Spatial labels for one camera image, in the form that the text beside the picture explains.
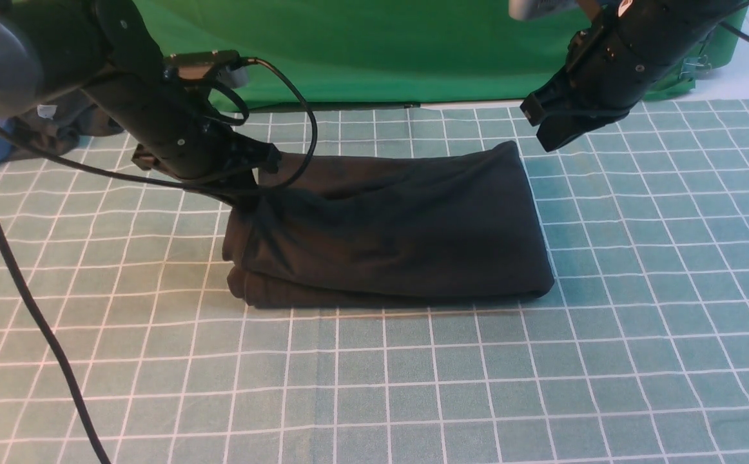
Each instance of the folded black garment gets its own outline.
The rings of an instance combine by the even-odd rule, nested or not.
[[[284,155],[281,182],[303,155]],[[407,307],[531,298],[554,285],[513,142],[431,159],[315,157],[256,211],[233,209],[222,257],[257,308]]]

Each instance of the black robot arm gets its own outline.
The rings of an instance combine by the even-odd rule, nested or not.
[[[596,11],[566,64],[521,105],[547,151],[620,121],[744,0],[622,0]]]
[[[164,58],[131,0],[0,1],[0,117],[82,89],[139,141],[140,167],[220,189],[213,196],[232,206],[256,198],[227,191],[256,189],[251,170],[274,173],[280,159],[273,144],[232,129],[248,109],[228,77],[249,64],[231,51]],[[243,119],[215,111],[210,88],[233,95]]]

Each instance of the table surface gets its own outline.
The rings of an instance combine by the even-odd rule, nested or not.
[[[0,215],[123,463],[749,464],[749,101],[641,105],[545,153],[517,108],[324,112],[321,155],[517,140],[558,276],[537,302],[257,311],[206,197],[0,167]],[[303,114],[244,132],[305,147]],[[128,136],[69,158],[138,173]],[[95,462],[0,259],[0,464]]]

